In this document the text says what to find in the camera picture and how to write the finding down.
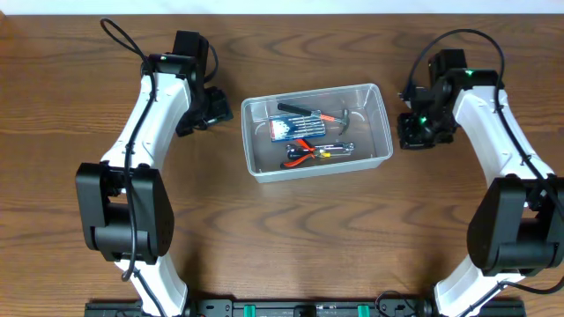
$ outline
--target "red pliers handle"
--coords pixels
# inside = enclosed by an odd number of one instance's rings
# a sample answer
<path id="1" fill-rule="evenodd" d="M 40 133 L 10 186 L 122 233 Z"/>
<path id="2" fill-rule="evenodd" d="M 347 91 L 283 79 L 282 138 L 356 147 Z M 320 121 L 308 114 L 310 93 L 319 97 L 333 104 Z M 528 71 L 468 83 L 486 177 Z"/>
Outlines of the red pliers handle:
<path id="1" fill-rule="evenodd" d="M 280 168 L 282 169 L 294 168 L 296 166 L 299 166 L 301 163 L 305 162 L 308 159 L 315 159 L 316 157 L 315 146 L 311 145 L 308 141 L 304 139 L 297 139 L 296 142 L 300 144 L 301 147 L 303 147 L 305 150 L 308 150 L 309 153 L 291 162 L 285 162 L 280 164 Z"/>

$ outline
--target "plastic bin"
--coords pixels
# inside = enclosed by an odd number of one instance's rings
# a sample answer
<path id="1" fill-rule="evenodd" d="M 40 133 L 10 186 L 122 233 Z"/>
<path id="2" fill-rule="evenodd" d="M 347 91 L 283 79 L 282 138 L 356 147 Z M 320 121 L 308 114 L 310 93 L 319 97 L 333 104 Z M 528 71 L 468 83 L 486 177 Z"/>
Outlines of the plastic bin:
<path id="1" fill-rule="evenodd" d="M 342 125 L 325 122 L 326 135 L 308 141 L 313 145 L 353 142 L 352 155 L 309 159 L 294 169 L 281 169 L 280 164 L 289 160 L 286 146 L 293 141 L 271 141 L 269 117 L 287 114 L 278 110 L 279 102 L 321 110 L 335 117 L 341 117 L 343 110 L 348 109 L 350 124 L 342 136 Z M 374 84 L 249 98 L 242 103 L 241 120 L 247 168 L 261 183 L 376 168 L 393 152 L 388 116 L 380 90 Z"/>

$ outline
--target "wooden table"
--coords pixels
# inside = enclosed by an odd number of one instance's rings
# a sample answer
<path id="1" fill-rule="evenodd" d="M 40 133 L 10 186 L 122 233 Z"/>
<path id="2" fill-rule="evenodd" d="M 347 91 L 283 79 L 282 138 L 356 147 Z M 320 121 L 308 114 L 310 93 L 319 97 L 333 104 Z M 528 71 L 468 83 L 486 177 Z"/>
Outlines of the wooden table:
<path id="1" fill-rule="evenodd" d="M 0 25 L 0 315 L 78 316 L 90 299 L 135 299 L 112 263 L 85 246 L 74 186 L 81 162 L 114 143 L 137 98 L 139 60 L 99 17 L 7 17 Z M 235 118 L 175 138 L 163 178 L 176 227 L 171 254 L 197 293 L 257 298 L 371 298 L 426 290 L 466 255 L 468 222 L 486 181 L 462 130 L 429 151 L 401 151 L 397 97 L 413 60 L 458 27 L 505 50 L 504 81 L 529 141 L 564 173 L 561 16 L 129 16 L 115 20 L 148 53 L 198 30 L 219 53 L 214 84 Z M 495 68 L 473 35 L 471 67 Z M 427 71 L 417 74 L 427 82 Z M 395 153 L 374 170 L 258 184 L 241 144 L 248 97 L 375 83 Z M 564 269 L 526 281 L 552 286 Z M 562 315 L 562 293 L 522 296 L 531 316 Z"/>

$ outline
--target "white wall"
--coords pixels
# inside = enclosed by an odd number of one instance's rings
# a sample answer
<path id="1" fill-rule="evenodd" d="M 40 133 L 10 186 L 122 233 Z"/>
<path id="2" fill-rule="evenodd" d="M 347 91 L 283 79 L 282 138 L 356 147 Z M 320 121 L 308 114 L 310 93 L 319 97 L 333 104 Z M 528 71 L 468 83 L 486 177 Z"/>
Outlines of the white wall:
<path id="1" fill-rule="evenodd" d="M 0 0 L 12 14 L 564 13 L 564 0 Z"/>

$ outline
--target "green tape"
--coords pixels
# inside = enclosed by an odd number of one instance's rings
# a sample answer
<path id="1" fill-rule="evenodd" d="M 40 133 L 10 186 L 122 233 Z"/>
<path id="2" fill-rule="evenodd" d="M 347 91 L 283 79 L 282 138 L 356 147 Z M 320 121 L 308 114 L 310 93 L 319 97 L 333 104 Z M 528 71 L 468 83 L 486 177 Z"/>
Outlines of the green tape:
<path id="1" fill-rule="evenodd" d="M 370 307 L 368 305 L 359 305 L 359 317 L 370 317 Z"/>
<path id="2" fill-rule="evenodd" d="M 254 305 L 245 305 L 243 307 L 243 317 L 256 317 L 256 307 Z"/>

